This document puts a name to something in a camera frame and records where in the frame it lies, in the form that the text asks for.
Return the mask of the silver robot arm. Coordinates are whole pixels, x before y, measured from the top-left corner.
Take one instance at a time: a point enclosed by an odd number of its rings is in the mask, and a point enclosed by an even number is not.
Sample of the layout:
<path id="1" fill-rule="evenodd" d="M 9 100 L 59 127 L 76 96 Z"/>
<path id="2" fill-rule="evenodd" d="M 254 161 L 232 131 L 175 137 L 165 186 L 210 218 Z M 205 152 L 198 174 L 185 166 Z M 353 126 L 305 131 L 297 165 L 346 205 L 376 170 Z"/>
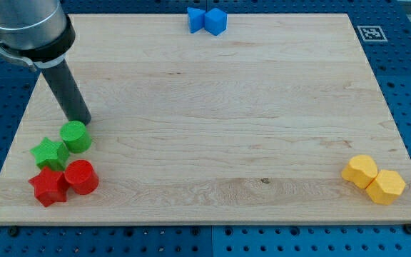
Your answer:
<path id="1" fill-rule="evenodd" d="M 59 0 L 0 0 L 0 56 L 35 71 L 59 65 L 76 34 Z"/>

